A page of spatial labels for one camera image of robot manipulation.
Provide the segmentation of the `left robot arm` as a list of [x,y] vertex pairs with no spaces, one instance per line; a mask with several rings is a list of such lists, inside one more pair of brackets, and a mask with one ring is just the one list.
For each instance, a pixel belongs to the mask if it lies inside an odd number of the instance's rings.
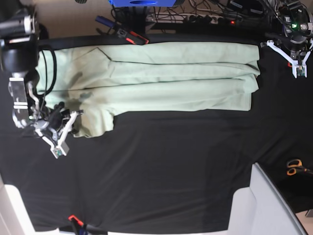
[[313,52],[313,14],[299,0],[261,0],[260,3],[277,21],[278,32],[266,33],[269,47],[287,60],[295,78],[307,77],[307,61]]

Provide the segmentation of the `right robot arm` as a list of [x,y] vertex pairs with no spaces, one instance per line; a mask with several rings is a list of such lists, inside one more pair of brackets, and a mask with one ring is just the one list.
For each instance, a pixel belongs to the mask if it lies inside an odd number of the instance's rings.
[[[16,127],[32,128],[35,134],[50,146],[55,158],[69,152],[66,138],[82,110],[70,111],[60,102],[53,108],[46,106],[45,98],[52,92],[57,77],[54,50],[38,45],[39,23],[34,6],[19,0],[0,2],[0,68],[10,74],[8,90],[13,98],[12,119]],[[40,76],[36,70],[39,54],[50,51],[53,78],[45,84],[42,94],[37,92]]]

